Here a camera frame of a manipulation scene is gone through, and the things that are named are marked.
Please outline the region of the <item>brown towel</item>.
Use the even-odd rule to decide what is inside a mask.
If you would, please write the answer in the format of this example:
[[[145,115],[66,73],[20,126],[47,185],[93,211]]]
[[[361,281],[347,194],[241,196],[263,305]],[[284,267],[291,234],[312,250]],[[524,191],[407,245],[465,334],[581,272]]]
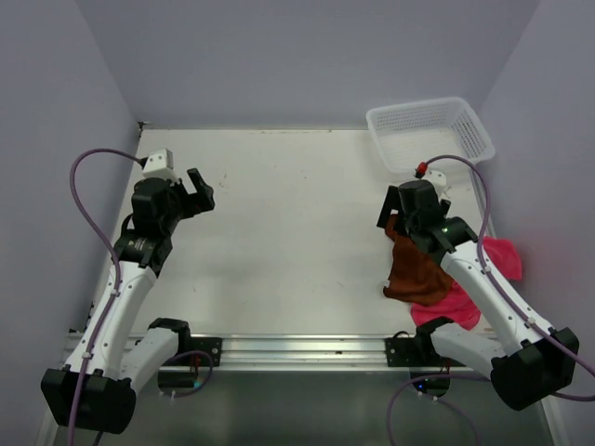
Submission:
[[[389,284],[383,287],[383,295],[424,307],[436,305],[446,298],[454,280],[429,255],[393,228],[397,220],[397,215],[391,215],[385,228],[393,246]]]

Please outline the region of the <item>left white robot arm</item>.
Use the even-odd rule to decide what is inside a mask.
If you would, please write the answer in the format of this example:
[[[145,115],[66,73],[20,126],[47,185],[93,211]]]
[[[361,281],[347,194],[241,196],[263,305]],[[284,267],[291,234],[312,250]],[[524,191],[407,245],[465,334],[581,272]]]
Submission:
[[[58,425],[120,434],[130,423],[140,391],[166,361],[180,365],[193,353],[189,324],[159,318],[138,344],[126,344],[141,304],[173,249],[180,221],[215,207],[214,191],[195,168],[195,187],[149,175],[134,186],[132,211],[114,244],[116,265],[86,330],[59,369],[46,370],[41,390]]]

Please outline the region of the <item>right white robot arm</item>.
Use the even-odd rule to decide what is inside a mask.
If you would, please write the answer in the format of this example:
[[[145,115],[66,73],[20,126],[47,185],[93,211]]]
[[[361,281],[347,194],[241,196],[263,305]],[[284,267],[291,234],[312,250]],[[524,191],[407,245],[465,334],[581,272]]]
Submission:
[[[396,232],[463,288],[497,339],[439,317],[416,328],[414,352],[428,365],[448,358],[469,367],[489,379],[511,409],[523,410],[572,383],[579,340],[571,329],[557,330],[528,308],[471,227],[447,215],[449,207],[429,181],[404,182],[388,188],[377,226],[386,228],[394,217]]]

